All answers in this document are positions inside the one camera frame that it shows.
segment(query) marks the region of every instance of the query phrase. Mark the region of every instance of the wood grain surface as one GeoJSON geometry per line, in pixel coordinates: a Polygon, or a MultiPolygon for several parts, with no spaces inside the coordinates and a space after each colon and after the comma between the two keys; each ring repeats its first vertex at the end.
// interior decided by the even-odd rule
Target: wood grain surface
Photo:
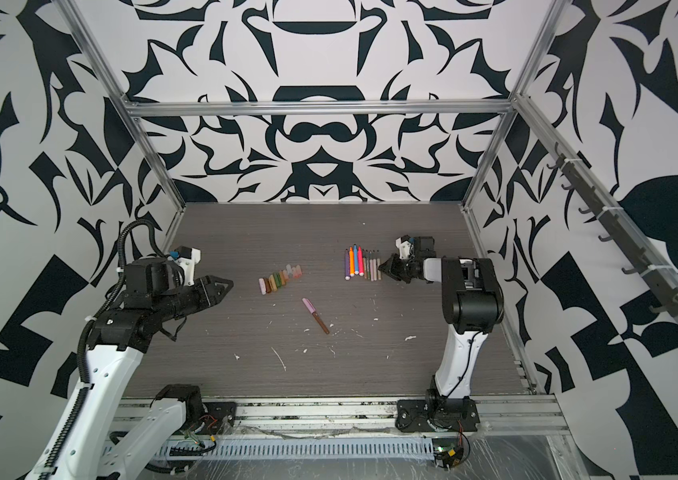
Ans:
{"type": "MultiPolygon", "coordinates": [[[[199,385],[205,396],[423,395],[446,343],[440,284],[344,279],[346,248],[359,244],[385,260],[405,234],[435,237],[439,256],[475,255],[456,204],[190,204],[174,245],[201,250],[196,276],[235,287],[190,316],[176,343],[155,336],[125,395],[150,397],[169,383],[199,385]],[[301,265],[302,278],[261,295],[258,279],[286,264],[301,265]]],[[[495,328],[473,392],[522,391],[495,328]]]]}

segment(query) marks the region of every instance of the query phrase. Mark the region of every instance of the black and white patterned wall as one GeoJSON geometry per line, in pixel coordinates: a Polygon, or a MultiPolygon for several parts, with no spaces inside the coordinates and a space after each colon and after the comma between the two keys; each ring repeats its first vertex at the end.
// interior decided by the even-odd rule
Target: black and white patterned wall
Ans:
{"type": "Polygon", "coordinates": [[[492,98],[550,0],[86,0],[142,101],[492,98]]]}
{"type": "MultiPolygon", "coordinates": [[[[507,98],[550,0],[80,2],[133,101],[507,98]]],[[[461,200],[493,114],[157,118],[187,201],[461,200]]]]}
{"type": "MultiPolygon", "coordinates": [[[[574,0],[530,93],[678,269],[678,1],[574,0]]],[[[678,478],[678,325],[552,162],[518,119],[473,205],[511,320],[593,478],[678,478]]]]}
{"type": "Polygon", "coordinates": [[[26,474],[56,427],[120,228],[152,218],[161,242],[174,215],[56,7],[0,2],[0,478],[26,474]]]}
{"type": "Polygon", "coordinates": [[[147,118],[187,201],[462,200],[497,114],[147,118]]]}

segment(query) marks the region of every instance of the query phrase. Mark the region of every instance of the cable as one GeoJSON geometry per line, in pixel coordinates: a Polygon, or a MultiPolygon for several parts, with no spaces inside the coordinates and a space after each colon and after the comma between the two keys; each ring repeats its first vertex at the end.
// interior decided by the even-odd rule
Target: cable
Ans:
{"type": "MultiPolygon", "coordinates": [[[[128,234],[131,233],[131,230],[136,228],[139,225],[146,225],[149,228],[149,244],[152,247],[152,250],[155,252],[155,254],[159,256],[165,256],[160,248],[158,248],[157,242],[155,242],[154,239],[154,230],[155,230],[155,225],[154,222],[151,220],[147,219],[139,219],[139,220],[134,220],[130,224],[126,225],[123,231],[120,233],[118,236],[117,240],[117,248],[118,248],[118,267],[122,269],[126,262],[127,262],[127,257],[125,256],[125,240],[128,237],[128,234]]],[[[107,297],[107,300],[104,301],[101,307],[99,307],[99,310],[96,312],[94,317],[87,321],[85,323],[85,326],[83,327],[83,331],[80,333],[80,338],[78,339],[78,349],[77,349],[77,364],[78,364],[78,371],[80,375],[80,381],[82,383],[90,383],[91,382],[91,377],[88,375],[88,363],[85,359],[85,353],[87,350],[86,343],[88,342],[88,335],[91,334],[91,330],[94,327],[94,323],[96,319],[107,309],[109,309],[110,306],[112,306],[112,303],[114,300],[118,297],[120,294],[120,290],[123,288],[123,285],[125,284],[125,275],[123,274],[122,271],[118,273],[118,283],[115,283],[114,287],[111,290],[111,293],[107,297]]],[[[64,427],[62,427],[62,430],[59,432],[58,437],[56,437],[56,441],[53,444],[53,447],[51,447],[51,451],[48,453],[48,457],[46,458],[46,463],[44,466],[46,468],[51,468],[56,465],[56,461],[58,460],[59,454],[62,452],[62,447],[64,446],[64,443],[67,441],[67,436],[69,435],[70,431],[72,430],[72,427],[75,425],[75,421],[78,419],[78,416],[80,415],[80,411],[83,408],[83,404],[85,403],[85,399],[88,396],[88,390],[89,387],[83,387],[82,389],[78,390],[78,396],[75,398],[75,404],[72,406],[72,410],[69,413],[69,417],[64,422],[64,427]]],[[[51,473],[49,472],[44,472],[39,475],[40,480],[47,480],[48,477],[51,476],[51,473]]]]}
{"type": "MultiPolygon", "coordinates": [[[[465,455],[464,458],[460,459],[459,463],[462,463],[469,458],[469,456],[473,452],[473,447],[469,443],[469,438],[466,435],[464,435],[464,430],[462,428],[462,422],[461,421],[457,420],[457,423],[459,424],[459,430],[457,430],[455,428],[451,428],[451,427],[445,427],[445,426],[442,426],[442,425],[438,425],[437,423],[435,423],[433,421],[433,419],[430,420],[430,423],[432,423],[433,426],[436,426],[438,428],[442,428],[443,430],[448,430],[449,432],[458,433],[459,434],[459,445],[460,446],[462,445],[462,439],[464,439],[465,443],[467,443],[467,455],[465,455]]],[[[438,454],[438,455],[435,456],[436,460],[443,460],[444,458],[445,458],[445,454],[438,454]]],[[[441,468],[448,470],[447,466],[441,466],[441,468]]]]}
{"type": "Polygon", "coordinates": [[[446,395],[447,398],[451,396],[454,390],[456,390],[457,387],[459,387],[459,384],[462,382],[462,380],[464,380],[464,377],[467,376],[467,370],[469,370],[469,358],[473,355],[473,342],[475,341],[475,337],[477,337],[479,333],[480,331],[475,332],[473,338],[469,339],[469,346],[467,350],[467,365],[464,366],[464,372],[462,373],[462,376],[459,377],[459,382],[457,382],[457,385],[453,386],[453,389],[451,389],[451,391],[446,395]]]}
{"type": "MultiPolygon", "coordinates": [[[[118,445],[120,443],[120,437],[125,437],[128,435],[128,432],[110,432],[109,433],[109,441],[114,443],[115,445],[118,445]]],[[[171,452],[177,451],[178,454],[181,453],[187,453],[187,455],[202,455],[204,453],[208,452],[213,452],[216,449],[216,441],[213,441],[213,445],[210,447],[202,448],[201,450],[190,450],[188,448],[171,448],[171,452]]],[[[152,465],[152,463],[147,463],[147,465],[144,466],[145,469],[149,470],[150,472],[154,473],[162,473],[162,474],[171,474],[172,472],[176,471],[177,467],[162,467],[162,466],[157,466],[157,465],[152,465]]]]}

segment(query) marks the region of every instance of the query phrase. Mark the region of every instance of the pink marker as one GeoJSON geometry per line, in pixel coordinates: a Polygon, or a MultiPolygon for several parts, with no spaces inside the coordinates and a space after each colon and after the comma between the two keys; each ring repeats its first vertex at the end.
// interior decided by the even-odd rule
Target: pink marker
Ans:
{"type": "Polygon", "coordinates": [[[315,321],[317,322],[318,325],[321,326],[321,328],[326,333],[326,335],[331,334],[331,332],[328,331],[328,327],[326,326],[326,324],[323,323],[323,320],[321,320],[321,318],[319,317],[319,315],[315,311],[315,307],[312,305],[312,303],[309,300],[307,300],[306,298],[301,299],[301,301],[305,304],[305,307],[307,308],[307,310],[309,310],[310,313],[312,313],[312,316],[315,318],[315,321]]]}
{"type": "Polygon", "coordinates": [[[358,273],[363,276],[363,249],[360,247],[357,248],[357,262],[358,268],[360,269],[360,272],[358,273]]]}

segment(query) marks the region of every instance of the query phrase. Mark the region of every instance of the marker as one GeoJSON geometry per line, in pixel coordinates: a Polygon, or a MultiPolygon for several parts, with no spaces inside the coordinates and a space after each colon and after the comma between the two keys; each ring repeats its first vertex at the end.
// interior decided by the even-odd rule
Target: marker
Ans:
{"type": "Polygon", "coordinates": [[[315,307],[312,305],[312,303],[310,303],[310,301],[307,300],[306,298],[301,299],[301,301],[305,304],[307,310],[309,310],[310,313],[312,313],[312,316],[315,318],[315,321],[317,322],[318,325],[321,326],[326,335],[330,335],[331,332],[328,331],[328,327],[326,326],[325,323],[323,323],[323,320],[321,320],[321,318],[318,316],[317,312],[315,311],[315,307]]]}
{"type": "Polygon", "coordinates": [[[359,261],[360,257],[357,255],[357,245],[352,246],[352,251],[355,253],[355,275],[357,275],[357,274],[360,273],[360,271],[358,269],[358,267],[359,267],[358,264],[360,263],[360,261],[359,261]]]}
{"type": "Polygon", "coordinates": [[[357,248],[357,262],[361,264],[360,275],[363,276],[363,249],[357,248]]]}

